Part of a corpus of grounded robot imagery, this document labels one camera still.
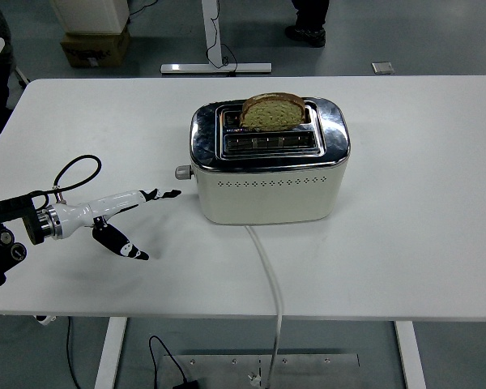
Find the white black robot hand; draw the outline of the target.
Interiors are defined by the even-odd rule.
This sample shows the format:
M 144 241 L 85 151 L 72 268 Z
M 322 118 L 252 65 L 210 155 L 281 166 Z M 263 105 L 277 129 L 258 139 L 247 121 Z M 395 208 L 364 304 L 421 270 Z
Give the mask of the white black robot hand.
M 92 230 L 92 237 L 114 254 L 148 260 L 149 255 L 135 246 L 124 233 L 110 225 L 109 220 L 146 202 L 174 199 L 180 194 L 179 190 L 174 189 L 154 189 L 149 192 L 132 190 L 75 206 L 55 203 L 47 207 L 44 215 L 48 218 L 51 235 L 55 239 L 68 238 L 77 229 L 88 227 Z

